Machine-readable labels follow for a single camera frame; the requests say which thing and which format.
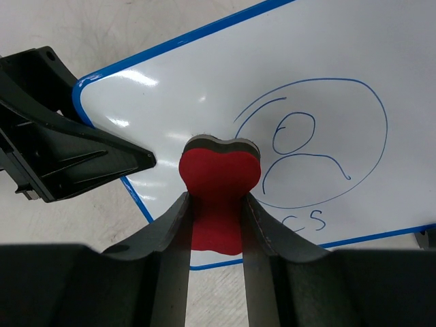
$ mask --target screw hole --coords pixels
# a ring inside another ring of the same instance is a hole
[[[129,245],[116,244],[104,250],[104,253],[120,253],[120,252],[127,251],[128,249],[130,249]]]
[[[47,57],[51,60],[51,61],[55,61],[56,57],[54,56],[53,52],[51,51],[47,51],[46,52]]]

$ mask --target blue edge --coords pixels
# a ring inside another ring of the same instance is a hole
[[[118,63],[115,63],[113,65],[110,65],[108,67],[105,67],[97,72],[94,72],[92,74],[89,74],[83,78],[81,78],[76,86],[73,88],[73,104],[76,108],[76,111],[80,118],[83,120],[85,124],[88,126],[94,127],[91,120],[85,113],[82,104],[80,103],[80,94],[85,86],[88,84],[95,82],[96,80],[99,80],[103,77],[109,76],[111,74],[114,74],[116,72],[119,72],[123,69],[126,69],[128,67],[131,67],[132,65],[136,65],[137,63],[141,63],[145,60],[148,60],[150,58],[156,57],[158,55],[161,55],[162,53],[165,53],[167,51],[171,51],[175,48],[178,48],[179,46],[183,46],[185,44],[188,44],[192,41],[198,40],[202,37],[205,37],[207,35],[213,34],[215,32],[218,32],[222,29],[225,29],[229,26],[238,24],[244,20],[253,18],[257,15],[263,14],[264,12],[268,12],[270,10],[273,10],[277,7],[280,7],[282,5],[285,5],[287,3],[293,2],[294,0],[266,0],[264,2],[261,2],[257,5],[254,5],[253,7],[247,8],[246,10],[243,10],[241,12],[237,12],[231,16],[222,18],[221,20],[218,20],[216,22],[212,22],[209,25],[200,27],[199,29],[196,29],[194,31],[191,31],[189,33],[186,33],[184,35],[181,35],[179,37],[176,37],[173,40],[164,42],[162,44],[159,44],[158,46],[155,46],[153,48],[150,48],[148,50],[145,50],[141,53],[135,54],[134,56],[124,59],[122,61],[119,61]],[[123,182],[124,186],[136,202],[136,204],[139,206],[139,209],[144,214],[145,218],[149,223],[153,222],[153,218],[150,215],[150,212],[145,207],[144,203],[141,201],[139,195],[136,193],[134,188],[131,186],[130,182],[127,180],[127,177],[122,177],[121,181]],[[402,235],[402,234],[409,234],[409,233],[417,233],[417,232],[423,232],[429,228],[436,227],[436,223],[430,224],[430,225],[422,225],[418,227],[413,228],[405,228],[403,230],[395,230],[391,232],[384,232],[380,234],[374,234],[374,235],[368,235],[368,236],[361,236],[356,238],[349,238],[347,240],[338,240],[331,243],[325,243],[320,244],[321,247],[329,248],[329,247],[337,247],[339,245],[346,245],[351,243],[358,243],[358,242],[364,242],[366,240],[375,240],[378,238],[385,238],[389,236],[396,236],[396,235]],[[204,270],[209,268],[216,268],[216,267],[222,267],[222,266],[229,266],[232,264],[240,264],[242,263],[242,259],[237,260],[231,260],[227,262],[218,262],[215,264],[206,264],[203,266],[191,266],[191,270]]]

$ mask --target gray floor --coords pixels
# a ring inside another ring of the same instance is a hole
[[[50,45],[77,76],[256,0],[2,0],[0,55]],[[14,195],[0,173],[0,243],[79,242],[100,251],[146,225],[120,181],[54,204]],[[408,248],[411,235],[354,245]],[[242,266],[191,272],[186,326],[248,326]]]

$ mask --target drawn curved line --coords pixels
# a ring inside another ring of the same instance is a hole
[[[312,217],[313,213],[322,213],[321,210],[314,210],[311,212],[311,219],[318,220],[319,222],[323,223],[323,226],[321,228],[318,228],[317,230],[322,230],[324,227],[326,227],[326,222],[322,220],[321,218]]]
[[[298,217],[295,217],[295,216],[287,216],[287,217],[285,217],[285,219],[281,222],[283,225],[285,224],[285,220],[287,219],[287,218],[297,218],[298,219]],[[300,228],[299,230],[292,230],[294,233],[297,233],[297,232],[299,232],[299,231],[301,231],[301,230],[303,230],[303,229],[305,229],[306,227],[303,227],[303,228]]]
[[[346,180],[351,180],[352,178],[351,178],[351,176],[349,176],[349,175],[347,175],[344,171],[343,171],[343,169],[342,169],[342,167],[341,167],[341,164],[335,159],[335,158],[333,158],[333,157],[331,157],[331,156],[329,156],[329,155],[313,155],[312,153],[292,153],[291,155],[286,155],[286,156],[284,156],[284,157],[282,157],[282,158],[280,158],[280,159],[278,159],[278,160],[276,160],[272,165],[271,165],[271,167],[269,167],[269,169],[266,171],[266,174],[265,174],[265,176],[264,176],[264,179],[262,179],[262,191],[264,192],[264,194],[266,194],[265,193],[265,180],[266,180],[266,177],[268,176],[268,174],[270,173],[270,171],[271,171],[271,169],[277,164],[277,163],[279,163],[280,161],[282,161],[283,159],[286,159],[286,158],[290,158],[290,157],[297,157],[297,156],[299,156],[299,155],[305,155],[305,156],[307,156],[307,157],[323,157],[323,158],[327,158],[327,159],[330,159],[330,160],[332,160],[338,167],[339,167],[339,169],[341,170],[341,172],[342,172],[342,175],[345,177],[345,179]]]
[[[258,112],[260,109],[262,109],[264,106],[267,106],[267,105],[269,105],[269,104],[271,104],[271,103],[273,103],[273,102],[276,102],[276,101],[280,101],[280,100],[286,100],[287,99],[287,97],[278,97],[277,99],[273,99],[273,100],[271,100],[271,101],[268,101],[268,102],[266,102],[265,104],[262,104],[258,109],[256,109],[256,110],[254,110],[254,112],[252,113],[252,114],[250,114],[249,116],[248,116],[248,118],[247,119],[245,119],[245,121],[244,121],[244,123],[239,127],[239,129],[238,129],[238,132],[236,133],[236,136],[234,137],[234,138],[238,138],[238,135],[239,135],[239,132],[241,131],[241,129],[244,127],[244,125],[245,125],[245,123],[256,113],[256,112]]]
[[[282,122],[284,122],[284,121],[286,120],[286,118],[288,118],[289,116],[292,116],[293,114],[303,114],[303,115],[305,115],[305,116],[308,116],[308,117],[311,117],[311,118],[312,118],[312,121],[313,121],[312,135],[311,135],[311,137],[306,141],[306,143],[304,143],[304,144],[303,144],[302,146],[300,146],[299,148],[297,148],[297,149],[295,149],[295,150],[293,150],[293,151],[290,151],[290,152],[282,153],[282,152],[279,152],[279,151],[275,148],[275,137],[277,136],[277,134],[279,133],[279,131],[280,131],[281,129],[285,129],[285,128],[286,128],[286,126],[280,127],[280,125],[282,124]],[[280,121],[280,123],[277,125],[277,128],[276,128],[276,130],[275,130],[274,136],[272,137],[272,138],[273,138],[273,139],[272,139],[272,147],[273,147],[272,149],[275,151],[275,153],[277,153],[277,154],[279,154],[279,155],[289,155],[290,153],[294,153],[294,152],[300,150],[302,147],[304,147],[307,143],[309,143],[309,142],[312,140],[313,135],[315,135],[315,128],[316,128],[316,121],[315,121],[315,117],[314,117],[314,116],[312,116],[311,114],[308,114],[307,112],[303,112],[303,111],[295,111],[295,112],[291,112],[290,114],[287,114],[287,115],[285,116],[285,118],[283,118],[283,119]]]
[[[364,82],[362,82],[361,80],[356,80],[356,79],[354,79],[354,78],[339,78],[339,77],[323,77],[323,78],[308,78],[308,79],[306,79],[306,80],[297,80],[296,82],[292,82],[292,83],[289,83],[289,84],[285,84],[285,85],[283,85],[283,86],[281,86],[281,87],[277,87],[276,89],[273,89],[272,91],[269,91],[269,92],[267,92],[267,93],[265,93],[265,94],[263,94],[261,97],[258,97],[256,100],[254,100],[253,102],[251,102],[237,117],[236,117],[236,119],[234,120],[234,122],[236,122],[236,120],[238,120],[238,118],[240,117],[240,116],[242,116],[242,114],[245,112],[245,111],[247,111],[252,105],[254,105],[254,103],[256,103],[257,101],[259,101],[260,99],[262,99],[263,97],[266,97],[268,94],[270,94],[270,93],[272,93],[272,92],[275,92],[275,91],[277,91],[277,90],[279,90],[279,89],[282,89],[283,87],[288,87],[288,86],[291,86],[291,85],[295,85],[295,84],[300,84],[300,83],[304,83],[304,82],[313,82],[313,81],[317,81],[317,80],[341,80],[341,81],[343,81],[343,82],[355,82],[355,83],[358,83],[358,84],[360,84],[360,85],[363,85],[364,87],[366,87],[368,90],[370,90],[370,92],[372,92],[372,94],[375,96],[375,98],[377,99],[377,101],[379,102],[379,105],[381,106],[381,109],[383,110],[383,115],[384,115],[384,120],[385,120],[385,123],[386,123],[386,132],[385,132],[385,137],[384,137],[384,143],[383,143],[383,149],[381,150],[381,154],[380,154],[380,157],[379,157],[379,159],[377,160],[377,162],[375,163],[375,165],[374,165],[374,167],[373,167],[373,169],[371,169],[370,171],[369,171],[369,173],[364,177],[364,178],[362,178],[362,180],[359,182],[359,183],[357,183],[357,184],[355,184],[351,189],[348,189],[347,191],[345,191],[345,192],[343,192],[343,193],[341,193],[341,194],[339,194],[339,195],[337,195],[337,196],[334,196],[333,198],[330,198],[330,199],[327,199],[327,200],[324,200],[324,201],[321,201],[321,202],[317,202],[317,203],[313,203],[313,204],[308,204],[308,205],[306,205],[306,206],[275,206],[275,205],[272,205],[272,204],[269,204],[269,203],[266,203],[266,202],[263,202],[263,201],[261,201],[261,200],[259,200],[259,199],[257,199],[258,200],[258,202],[260,202],[260,203],[262,203],[262,204],[265,204],[266,206],[270,206],[270,207],[272,207],[272,208],[278,208],[278,209],[300,209],[300,208],[307,208],[307,207],[309,207],[309,206],[317,206],[318,204],[321,204],[321,203],[325,203],[325,202],[328,202],[328,201],[331,201],[331,200],[334,200],[334,199],[336,199],[336,198],[338,198],[338,197],[340,197],[340,196],[343,196],[344,194],[346,194],[346,193],[348,193],[348,192],[350,192],[351,190],[353,190],[354,188],[356,188],[357,186],[359,186],[360,184],[361,184],[361,182],[363,182],[365,179],[367,179],[368,178],[368,176],[369,175],[371,175],[371,173],[374,171],[374,169],[376,169],[376,167],[379,165],[379,163],[380,163],[380,161],[382,160],[382,157],[383,157],[383,154],[384,154],[384,151],[385,151],[385,149],[386,149],[386,143],[387,143],[387,141],[388,141],[388,129],[389,129],[389,126],[388,126],[388,115],[386,114],[386,109],[384,108],[384,105],[383,105],[383,102],[381,101],[381,99],[379,98],[379,96],[377,95],[377,93],[368,85],[368,84],[366,84],[366,83],[364,83]]]

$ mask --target white board surface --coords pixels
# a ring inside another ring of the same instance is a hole
[[[186,141],[208,133],[259,146],[253,195],[314,243],[424,230],[436,222],[435,15],[431,0],[296,0],[91,74],[74,101],[154,152],[156,167],[127,178],[154,219],[185,190]],[[238,258],[195,252],[191,265]]]

